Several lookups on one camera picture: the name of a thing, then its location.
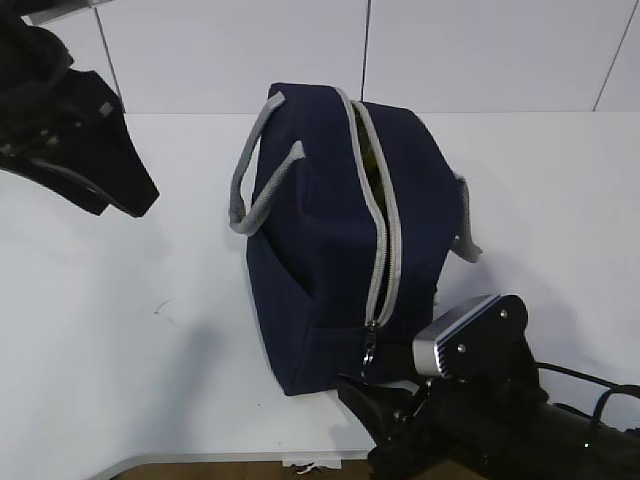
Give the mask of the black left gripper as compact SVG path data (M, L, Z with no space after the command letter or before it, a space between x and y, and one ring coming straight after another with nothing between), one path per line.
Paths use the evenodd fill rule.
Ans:
M142 217L159 198L129 135L118 95L51 31L1 21L1 169L99 216L109 203ZM48 171L70 165L97 193Z

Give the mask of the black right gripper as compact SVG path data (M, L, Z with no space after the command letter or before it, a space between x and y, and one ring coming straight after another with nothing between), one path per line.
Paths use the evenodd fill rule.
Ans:
M549 478L550 459L535 429L548 395L536 370L410 385L414 391L338 379L339 400L374 440L374 478L410 479L445 460L487 479Z

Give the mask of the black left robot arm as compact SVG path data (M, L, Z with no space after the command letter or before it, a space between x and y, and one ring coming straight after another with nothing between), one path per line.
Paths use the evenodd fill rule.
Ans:
M127 129L120 97L74 58L39 14L75 1L1 4L1 168L96 216L108 206L139 218L159 197Z

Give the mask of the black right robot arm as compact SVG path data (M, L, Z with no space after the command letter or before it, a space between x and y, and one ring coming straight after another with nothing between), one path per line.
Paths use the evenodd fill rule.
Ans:
M620 431L602 416L616 385L591 414L549 402L531 384L429 378L416 392L342 377L340 401L374 441L367 461L375 479L410 479L454 461L486 479L636 479L639 431Z

